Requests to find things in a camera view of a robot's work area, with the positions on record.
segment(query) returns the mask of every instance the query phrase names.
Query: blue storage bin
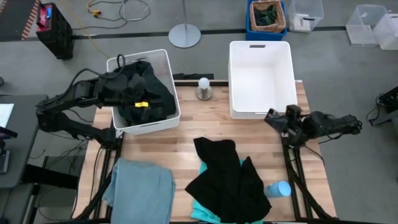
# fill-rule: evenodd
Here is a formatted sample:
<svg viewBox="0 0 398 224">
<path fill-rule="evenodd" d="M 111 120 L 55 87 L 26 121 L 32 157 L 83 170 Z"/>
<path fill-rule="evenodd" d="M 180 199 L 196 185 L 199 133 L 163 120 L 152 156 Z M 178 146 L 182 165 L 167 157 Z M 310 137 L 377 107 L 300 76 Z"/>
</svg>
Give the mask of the blue storage bin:
<svg viewBox="0 0 398 224">
<path fill-rule="evenodd" d="M 250 30 L 250 3 L 253 1 L 258 0 L 248 0 L 248 9 L 246 12 L 246 40 L 282 40 L 282 38 L 284 38 L 284 36 L 287 34 L 287 28 L 285 28 L 279 34 L 273 32 L 258 32 Z M 282 9 L 284 11 L 284 15 L 286 16 L 285 4 L 283 2 L 280 3 L 282 4 Z"/>
</svg>

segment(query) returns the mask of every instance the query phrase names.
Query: black crate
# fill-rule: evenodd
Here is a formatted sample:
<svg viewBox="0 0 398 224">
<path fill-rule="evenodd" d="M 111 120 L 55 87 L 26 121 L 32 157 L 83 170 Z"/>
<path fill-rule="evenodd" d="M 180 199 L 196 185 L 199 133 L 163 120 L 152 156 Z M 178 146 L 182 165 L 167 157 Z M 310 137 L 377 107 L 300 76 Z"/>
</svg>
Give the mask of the black crate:
<svg viewBox="0 0 398 224">
<path fill-rule="evenodd" d="M 46 17 L 46 25 L 40 23 L 41 10 L 51 7 L 50 18 Z M 56 56 L 57 59 L 73 57 L 73 30 L 54 3 L 41 4 L 37 13 L 37 37 Z"/>
</svg>

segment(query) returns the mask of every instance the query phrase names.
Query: metal lamp base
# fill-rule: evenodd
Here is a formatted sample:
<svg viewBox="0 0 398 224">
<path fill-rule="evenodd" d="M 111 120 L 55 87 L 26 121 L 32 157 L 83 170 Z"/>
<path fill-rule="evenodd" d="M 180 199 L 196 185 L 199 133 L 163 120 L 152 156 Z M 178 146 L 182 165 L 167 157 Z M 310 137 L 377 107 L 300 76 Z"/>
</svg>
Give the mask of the metal lamp base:
<svg viewBox="0 0 398 224">
<path fill-rule="evenodd" d="M 191 24 L 179 24 L 169 32 L 170 42 L 181 48 L 193 47 L 199 42 L 200 37 L 200 30 Z"/>
<path fill-rule="evenodd" d="M 213 89 L 211 86 L 209 88 L 202 90 L 199 86 L 195 90 L 195 94 L 199 100 L 209 100 L 213 96 Z"/>
</svg>

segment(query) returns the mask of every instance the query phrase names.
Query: light blue towel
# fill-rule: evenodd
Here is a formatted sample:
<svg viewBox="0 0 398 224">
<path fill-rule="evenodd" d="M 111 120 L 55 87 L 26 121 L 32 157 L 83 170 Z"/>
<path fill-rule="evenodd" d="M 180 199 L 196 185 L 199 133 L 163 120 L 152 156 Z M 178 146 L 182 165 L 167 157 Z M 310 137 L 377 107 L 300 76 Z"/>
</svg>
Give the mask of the light blue towel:
<svg viewBox="0 0 398 224">
<path fill-rule="evenodd" d="M 112 224 L 166 224 L 174 192 L 170 170 L 151 162 L 118 159 L 103 200 L 113 207 Z"/>
<path fill-rule="evenodd" d="M 207 165 L 204 162 L 202 162 L 200 165 L 199 174 L 201 174 L 205 170 L 207 170 Z M 211 212 L 207 208 L 201 206 L 198 201 L 193 200 L 192 207 L 193 207 L 193 212 L 191 218 L 209 223 L 222 224 L 221 219 L 218 216 L 216 216 L 213 212 Z M 262 220 L 253 222 L 252 224 L 262 224 Z"/>
</svg>

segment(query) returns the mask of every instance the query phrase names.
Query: white plastic bin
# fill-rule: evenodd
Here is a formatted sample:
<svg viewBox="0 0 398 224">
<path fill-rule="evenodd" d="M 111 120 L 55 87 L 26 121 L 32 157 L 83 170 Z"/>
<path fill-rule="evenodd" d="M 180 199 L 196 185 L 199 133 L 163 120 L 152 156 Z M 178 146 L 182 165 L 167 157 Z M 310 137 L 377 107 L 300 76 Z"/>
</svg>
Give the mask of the white plastic bin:
<svg viewBox="0 0 398 224">
<path fill-rule="evenodd" d="M 374 47 L 378 44 L 373 29 L 387 14 L 384 6 L 357 5 L 346 25 L 349 40 L 355 47 Z"/>
<path fill-rule="evenodd" d="M 373 29 L 383 50 L 398 50 L 398 14 L 386 14 Z"/>
<path fill-rule="evenodd" d="M 322 0 L 292 0 L 287 15 L 289 31 L 311 32 L 323 19 Z"/>
<path fill-rule="evenodd" d="M 140 124 L 135 126 L 127 126 L 126 120 L 120 116 L 117 107 L 112 107 L 113 125 L 117 130 L 126 133 L 138 135 L 160 131 L 164 129 L 177 127 L 180 123 L 180 105 L 178 104 L 177 92 L 175 91 L 173 73 L 170 68 L 169 57 L 165 50 L 153 50 L 138 54 L 131 54 L 126 56 L 126 64 L 132 64 L 137 60 L 145 60 L 149 62 L 154 68 L 155 76 L 167 87 L 169 92 L 173 94 L 175 100 L 176 112 L 169 115 L 166 120 L 157 121 L 147 124 Z M 111 58 L 106 62 L 106 70 L 112 72 L 118 67 L 116 57 Z"/>
<path fill-rule="evenodd" d="M 234 41 L 229 45 L 229 112 L 233 119 L 264 119 L 270 108 L 297 104 L 290 45 Z"/>
</svg>

